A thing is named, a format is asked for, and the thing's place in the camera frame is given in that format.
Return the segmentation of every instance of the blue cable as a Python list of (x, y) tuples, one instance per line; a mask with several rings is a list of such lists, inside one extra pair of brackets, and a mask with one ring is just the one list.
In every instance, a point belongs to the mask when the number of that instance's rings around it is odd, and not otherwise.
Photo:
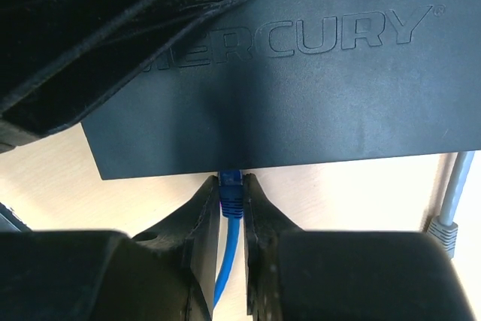
[(242, 171), (219, 172), (219, 194), (222, 215), (228, 218), (227, 241), (224, 259), (217, 276), (214, 289), (213, 306), (216, 307), (227, 284), (234, 264), (235, 250), (239, 239), (239, 229), (243, 216), (243, 176)]

